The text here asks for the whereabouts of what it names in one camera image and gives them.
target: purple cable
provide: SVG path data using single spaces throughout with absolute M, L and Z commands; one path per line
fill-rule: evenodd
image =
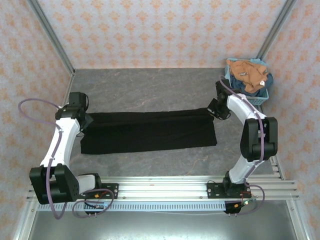
M 92 192 L 97 192 L 97 191 L 104 191 L 104 192 L 110 193 L 112 199 L 111 199 L 111 202 L 109 203 L 109 205 L 108 205 L 105 209 L 103 209 L 101 212 L 98 212 L 98 213 L 95 213 L 95 214 L 94 214 L 95 217 L 98 216 L 98 215 L 100 215 L 100 214 L 103 214 L 105 211 L 107 211 L 107 210 L 111 207 L 111 205 L 112 205 L 112 203 L 114 202 L 114 199 L 115 199 L 114 193 L 113 193 L 111 190 L 106 189 L 106 188 L 92 189 L 92 190 L 85 191 L 85 192 L 83 192 L 83 193 L 86 194 L 86 193 L 92 193 Z M 77 201 L 77 202 L 73 205 L 73 207 L 72 207 L 72 214 L 73 214 L 73 216 L 75 216 L 76 218 L 79 218 L 79 219 L 90 218 L 90 217 L 91 217 L 90 214 L 89 214 L 89 215 L 82 215 L 82 216 L 81 216 L 81 215 L 78 215 L 78 214 L 76 213 L 75 207 L 76 207 L 76 205 L 79 204 L 79 203 L 96 204 L 97 201 L 80 200 L 80 201 Z
M 48 163 L 48 166 L 46 168 L 46 175 L 45 175 L 45 187 L 46 187 L 46 194 L 47 194 L 47 197 L 48 197 L 48 201 L 49 201 L 49 204 L 50 204 L 50 208 L 51 208 L 51 211 L 53 213 L 53 216 L 56 218 L 56 219 L 61 219 L 62 216 L 64 215 L 65 213 L 65 209 L 66 209 L 66 206 L 67 206 L 67 202 L 64 203 L 63 205 L 63 208 L 62 208 L 62 211 L 61 211 L 61 214 L 58 215 L 57 212 L 56 212 L 56 209 L 55 209 L 55 206 L 54 206 L 54 203 L 52 201 L 52 196 L 51 196 L 51 191 L 50 191 L 50 169 L 51 169 L 51 165 L 52 165 L 52 162 L 55 158 L 55 155 L 56 155 L 56 152 L 58 150 L 58 147 L 61 143 L 61 139 L 62 139 L 62 129 L 61 127 L 56 124 L 55 122 L 50 122 L 50 121 L 44 121 L 44 120 L 39 120 L 39 119 L 36 119 L 36 118 L 33 118 L 33 117 L 30 117 L 28 116 L 27 114 L 25 114 L 22 109 L 21 109 L 21 105 L 25 102 L 28 102 L 28 101 L 38 101 L 38 102 L 43 102 L 43 103 L 46 103 L 46 104 L 50 104 L 54 107 L 56 107 L 57 109 L 59 109 L 59 106 L 50 102 L 50 101 L 47 101 L 47 100 L 43 100 L 43 99 L 40 99 L 40 98 L 27 98 L 27 99 L 24 99 L 22 100 L 21 102 L 19 102 L 18 104 L 18 109 L 19 109 L 19 112 L 24 116 L 26 117 L 27 119 L 29 120 L 32 120 L 34 122 L 37 122 L 37 123 L 41 123 L 41 124 L 49 124 L 49 125 L 52 125 L 52 126 L 55 126 L 58 130 L 59 130 L 59 137 L 58 137 L 58 140 L 56 142 L 56 145 L 52 151 L 52 154 L 51 154 L 51 158 L 49 159 L 49 163 Z
M 253 210 L 250 210 L 250 211 L 246 211 L 246 212 L 240 212 L 238 214 L 231 214 L 233 216 L 237 216 L 237 215 L 246 215 L 246 214 L 251 214 L 251 213 L 254 213 L 255 211 L 257 211 L 258 209 L 261 208 L 261 206 L 264 204 L 265 202 L 265 198 L 266 198 L 266 194 L 265 194 L 265 191 L 263 190 L 263 188 L 259 185 L 255 185 L 255 184 L 252 184 L 252 185 L 249 185 L 247 183 L 247 178 L 248 176 L 250 176 L 250 174 L 256 169 L 256 165 L 261 163 L 263 160 L 264 160 L 264 156 L 265 156 L 265 133 L 264 133 L 264 125 L 262 123 L 262 120 L 261 120 L 261 117 L 260 115 L 257 113 L 257 110 L 246 100 L 246 99 L 243 99 L 241 96 L 239 96 L 238 94 L 236 94 L 234 91 L 232 91 L 232 89 L 230 89 L 229 87 L 227 87 L 223 81 L 222 81 L 222 78 L 225 78 L 225 76 L 223 75 L 220 75 L 219 76 L 219 81 L 221 83 L 221 85 L 227 89 L 230 93 L 232 93 L 235 97 L 237 97 L 238 99 L 240 99 L 241 101 L 243 101 L 251 110 L 252 112 L 256 115 L 256 117 L 258 118 L 258 122 L 259 122 L 259 125 L 260 125 L 260 133 L 261 133 L 261 153 L 260 153 L 260 160 L 257 161 L 253 166 L 252 168 L 250 169 L 250 171 L 244 176 L 244 185 L 246 187 L 256 187 L 256 188 L 259 188 L 262 192 L 262 200 L 261 200 L 261 204 L 256 207 L 255 209 Z

